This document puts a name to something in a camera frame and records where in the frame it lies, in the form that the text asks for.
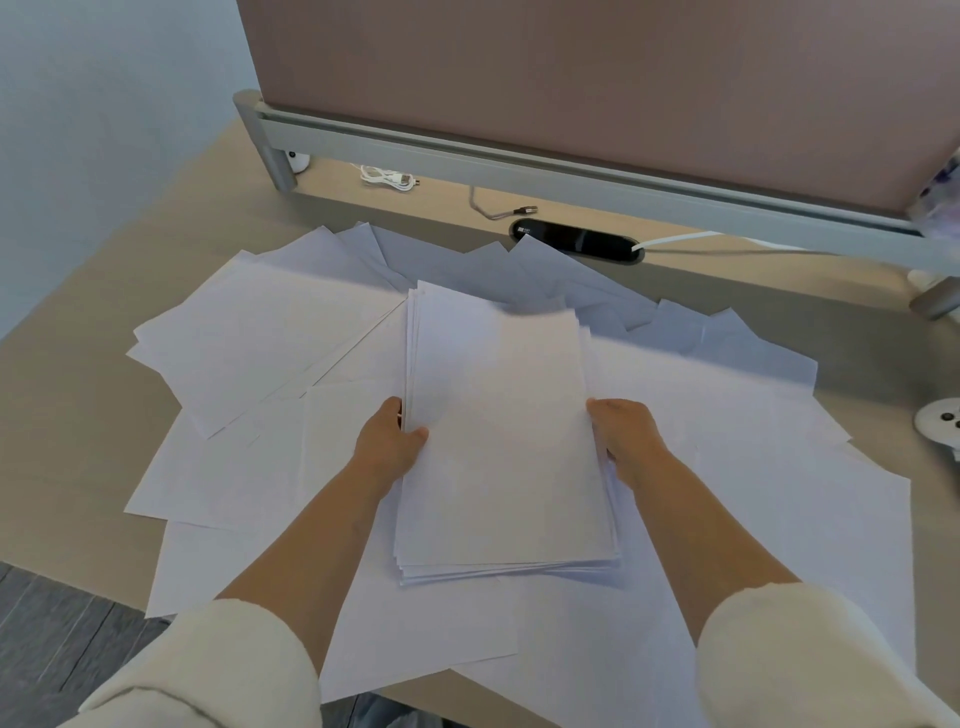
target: desk surface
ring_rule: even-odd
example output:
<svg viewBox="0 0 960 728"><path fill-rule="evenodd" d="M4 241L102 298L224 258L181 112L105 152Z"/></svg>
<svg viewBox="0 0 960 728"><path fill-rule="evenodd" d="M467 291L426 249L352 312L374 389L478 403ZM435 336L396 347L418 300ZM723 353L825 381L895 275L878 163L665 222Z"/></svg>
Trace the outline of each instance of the desk surface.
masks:
<svg viewBox="0 0 960 728"><path fill-rule="evenodd" d="M125 352L134 327L237 251L261 253L318 225L336 231L358 220L457 250L509 244L509 221L470 210L461 185L424 181L401 195L320 160L300 191L309 194L274 191L234 124L0 342L0 560L146 604L163 523L122 511L179 406ZM533 202L551 220L637 240L689 231L488 190L480 200L491 209ZM728 237L669 245L754 248ZM654 254L633 267L591 265L654 299L706 313L732 305L760 336L820 362L821 403L864 453L913 480L919 670L960 706L960 469L911 425L919 406L960 394L960 327L911 315L903 271L872 261ZM450 671L384 692L478 728L546 725Z"/></svg>

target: sleeve cuff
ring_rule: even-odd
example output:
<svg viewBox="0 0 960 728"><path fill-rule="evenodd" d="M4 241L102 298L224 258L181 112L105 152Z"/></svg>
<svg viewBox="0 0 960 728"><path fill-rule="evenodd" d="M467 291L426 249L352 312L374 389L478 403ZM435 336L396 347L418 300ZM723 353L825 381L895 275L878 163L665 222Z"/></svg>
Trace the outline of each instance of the sleeve cuff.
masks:
<svg viewBox="0 0 960 728"><path fill-rule="evenodd" d="M228 728L321 726L306 649L282 619L237 599L179 615L80 710L134 688L165 692Z"/></svg>
<svg viewBox="0 0 960 728"><path fill-rule="evenodd" d="M770 584L729 597L697 646L697 683L717 726L954 726L848 599L808 584Z"/></svg>

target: gray wood floor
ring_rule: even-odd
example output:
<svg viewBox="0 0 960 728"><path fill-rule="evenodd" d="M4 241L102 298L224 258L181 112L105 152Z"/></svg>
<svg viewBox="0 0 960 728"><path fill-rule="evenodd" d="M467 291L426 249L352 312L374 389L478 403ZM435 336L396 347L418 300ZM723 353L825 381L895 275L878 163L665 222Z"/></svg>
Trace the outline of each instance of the gray wood floor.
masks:
<svg viewBox="0 0 960 728"><path fill-rule="evenodd" d="M0 562L0 726L60 725L167 626ZM354 713L364 700L379 698L324 705L324 728L360 728Z"/></svg>

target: forearm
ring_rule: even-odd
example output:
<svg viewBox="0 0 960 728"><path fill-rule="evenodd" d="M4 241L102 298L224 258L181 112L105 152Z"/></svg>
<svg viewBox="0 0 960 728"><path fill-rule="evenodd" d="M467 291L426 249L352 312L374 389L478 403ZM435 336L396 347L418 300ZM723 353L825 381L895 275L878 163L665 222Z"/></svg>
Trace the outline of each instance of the forearm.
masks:
<svg viewBox="0 0 960 728"><path fill-rule="evenodd" d="M218 598L242 599L283 619L319 673L389 487L351 461Z"/></svg>
<svg viewBox="0 0 960 728"><path fill-rule="evenodd" d="M627 479L695 643L728 596L799 581L666 449L645 456Z"/></svg>

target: person's left hand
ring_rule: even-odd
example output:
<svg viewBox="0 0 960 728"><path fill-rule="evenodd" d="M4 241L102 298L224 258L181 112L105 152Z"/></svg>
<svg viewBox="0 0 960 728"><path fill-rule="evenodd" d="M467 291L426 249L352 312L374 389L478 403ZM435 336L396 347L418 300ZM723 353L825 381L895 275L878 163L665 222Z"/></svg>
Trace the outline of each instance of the person's left hand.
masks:
<svg viewBox="0 0 960 728"><path fill-rule="evenodd" d="M413 432L400 429L400 397L390 397L360 430L350 464L371 475L380 489L380 497L414 467L426 444L429 431L420 427Z"/></svg>

